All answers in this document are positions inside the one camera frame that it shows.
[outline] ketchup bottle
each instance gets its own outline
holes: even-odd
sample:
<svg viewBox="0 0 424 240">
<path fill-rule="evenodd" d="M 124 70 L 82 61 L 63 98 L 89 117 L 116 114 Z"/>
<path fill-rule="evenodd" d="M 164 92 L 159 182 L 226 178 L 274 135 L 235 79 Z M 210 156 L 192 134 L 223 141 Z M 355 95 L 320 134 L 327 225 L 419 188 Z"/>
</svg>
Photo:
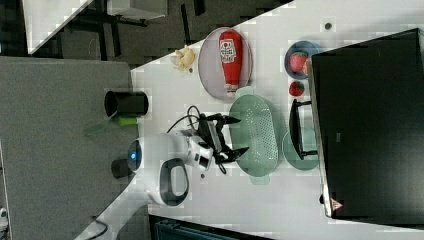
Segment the ketchup bottle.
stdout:
<svg viewBox="0 0 424 240">
<path fill-rule="evenodd" d="M 230 29 L 219 37 L 219 49 L 224 70 L 225 89 L 231 95 L 237 91 L 243 59 L 243 44 L 238 32 Z"/>
</svg>

